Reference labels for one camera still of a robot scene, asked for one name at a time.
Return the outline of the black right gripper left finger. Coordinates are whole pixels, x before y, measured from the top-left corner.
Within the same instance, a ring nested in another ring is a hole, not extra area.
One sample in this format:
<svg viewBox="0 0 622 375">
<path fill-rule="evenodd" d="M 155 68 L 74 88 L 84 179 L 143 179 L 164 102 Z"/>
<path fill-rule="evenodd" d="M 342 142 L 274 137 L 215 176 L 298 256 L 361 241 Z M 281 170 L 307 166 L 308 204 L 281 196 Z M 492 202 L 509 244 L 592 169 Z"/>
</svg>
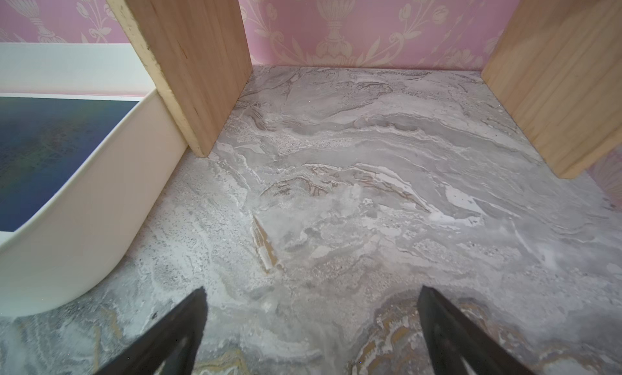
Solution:
<svg viewBox="0 0 622 375">
<path fill-rule="evenodd" d="M 199 287 L 97 373 L 191 374 L 207 315 L 207 294 Z"/>
</svg>

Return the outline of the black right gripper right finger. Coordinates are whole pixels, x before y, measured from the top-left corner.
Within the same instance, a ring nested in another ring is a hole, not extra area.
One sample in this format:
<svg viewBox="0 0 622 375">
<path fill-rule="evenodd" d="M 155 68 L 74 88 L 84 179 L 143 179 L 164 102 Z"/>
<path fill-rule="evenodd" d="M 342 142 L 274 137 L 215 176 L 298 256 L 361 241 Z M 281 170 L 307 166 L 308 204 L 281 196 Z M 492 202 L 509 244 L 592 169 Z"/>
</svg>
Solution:
<svg viewBox="0 0 622 375">
<path fill-rule="evenodd" d="M 422 287 L 417 310 L 435 374 L 531 374 L 437 289 Z"/>
</svg>

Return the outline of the pink writing tablet rainbow screen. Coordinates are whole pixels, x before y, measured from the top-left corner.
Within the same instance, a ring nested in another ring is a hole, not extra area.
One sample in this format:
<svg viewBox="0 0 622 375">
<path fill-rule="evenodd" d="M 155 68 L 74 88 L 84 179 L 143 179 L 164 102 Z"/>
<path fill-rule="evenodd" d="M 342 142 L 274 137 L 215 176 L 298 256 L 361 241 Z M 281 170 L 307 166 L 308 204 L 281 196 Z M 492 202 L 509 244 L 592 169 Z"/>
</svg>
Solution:
<svg viewBox="0 0 622 375">
<path fill-rule="evenodd" d="M 69 180 L 134 101 L 3 97 L 1 229 L 14 232 Z"/>
</svg>

